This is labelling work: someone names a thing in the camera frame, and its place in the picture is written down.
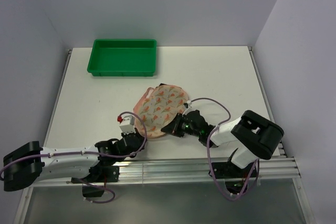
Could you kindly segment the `pink floral mesh laundry bag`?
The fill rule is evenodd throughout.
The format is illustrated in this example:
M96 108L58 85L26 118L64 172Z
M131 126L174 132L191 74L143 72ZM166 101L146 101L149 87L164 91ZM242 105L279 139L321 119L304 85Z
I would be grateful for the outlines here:
M178 86L162 84L149 87L133 108L133 113L141 118L136 119L135 127L141 135L147 132L148 139L165 135L161 129L171 123L178 113L184 112L184 103L188 100L187 92Z

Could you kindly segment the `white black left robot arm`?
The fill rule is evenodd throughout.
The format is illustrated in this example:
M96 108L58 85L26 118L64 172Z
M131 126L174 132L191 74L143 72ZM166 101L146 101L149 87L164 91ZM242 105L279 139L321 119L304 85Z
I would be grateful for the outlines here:
M4 190L19 191L35 182L56 178L71 178L73 183L100 182L109 169L127 157L135 157L144 149L145 134L138 130L82 148L56 149L29 142L3 158L1 181Z

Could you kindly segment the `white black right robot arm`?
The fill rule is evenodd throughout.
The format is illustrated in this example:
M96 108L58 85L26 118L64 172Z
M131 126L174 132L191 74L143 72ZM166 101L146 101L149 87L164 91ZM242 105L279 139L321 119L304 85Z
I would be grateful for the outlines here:
M232 153L227 164L228 173L234 177L240 176L256 159L271 159L285 134L279 125L252 110L216 126L208 124L199 110L178 113L161 131L176 137L195 136L208 148L239 141L242 147Z

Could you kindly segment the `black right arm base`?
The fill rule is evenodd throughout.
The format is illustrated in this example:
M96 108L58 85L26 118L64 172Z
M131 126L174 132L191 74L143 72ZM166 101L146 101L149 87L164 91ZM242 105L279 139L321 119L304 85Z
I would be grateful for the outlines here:
M237 198L238 196L244 196L249 189L249 180L254 179L252 188L257 184L260 172L260 161L256 161L248 164L245 168L240 169L231 162L231 158L227 162L212 162L211 170L208 172L210 177L214 177L219 189L222 189L218 184L218 179L235 179L225 182L226 196Z

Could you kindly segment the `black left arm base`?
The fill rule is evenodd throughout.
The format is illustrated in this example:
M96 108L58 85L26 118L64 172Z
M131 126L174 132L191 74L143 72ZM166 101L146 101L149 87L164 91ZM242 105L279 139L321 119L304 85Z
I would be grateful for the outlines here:
M82 195L87 201L102 204L111 202L116 194L113 190L107 188L107 183L115 183L119 179L118 166L95 166L89 169L89 175L84 178L71 178L72 184L83 184ZM105 201L97 201L94 198L100 198L105 192L111 194L111 198Z

